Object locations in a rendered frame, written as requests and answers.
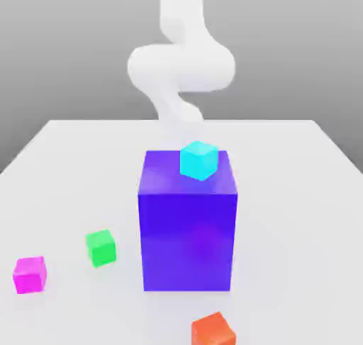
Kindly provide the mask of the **small cyan cube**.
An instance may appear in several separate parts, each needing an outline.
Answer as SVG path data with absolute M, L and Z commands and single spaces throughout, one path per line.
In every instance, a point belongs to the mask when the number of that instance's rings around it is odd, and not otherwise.
M 205 181 L 218 169 L 218 148 L 194 141 L 180 150 L 179 171 L 181 175 Z

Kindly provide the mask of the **small green cube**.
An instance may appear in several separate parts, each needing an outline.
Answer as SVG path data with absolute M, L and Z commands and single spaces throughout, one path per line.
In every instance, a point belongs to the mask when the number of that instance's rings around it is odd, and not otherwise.
M 110 230 L 99 230 L 85 236 L 87 254 L 94 268 L 116 260 L 116 243 Z

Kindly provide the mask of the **small orange cube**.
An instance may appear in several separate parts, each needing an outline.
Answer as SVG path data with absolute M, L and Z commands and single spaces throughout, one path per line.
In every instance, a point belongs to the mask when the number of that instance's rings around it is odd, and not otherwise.
M 236 345 L 236 334 L 220 312 L 191 324 L 191 345 Z

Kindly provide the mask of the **small magenta cube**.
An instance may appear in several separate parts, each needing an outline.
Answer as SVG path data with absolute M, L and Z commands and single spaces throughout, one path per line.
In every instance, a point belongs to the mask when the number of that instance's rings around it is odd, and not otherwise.
M 20 258 L 13 270 L 13 282 L 18 294 L 42 292 L 47 279 L 43 256 Z

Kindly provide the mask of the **large purple box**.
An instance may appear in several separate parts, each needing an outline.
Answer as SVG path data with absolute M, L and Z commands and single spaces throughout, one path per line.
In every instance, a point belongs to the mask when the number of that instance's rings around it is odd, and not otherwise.
M 228 153 L 205 181 L 179 172 L 178 151 L 148 150 L 138 190 L 146 291 L 228 291 L 238 190 Z

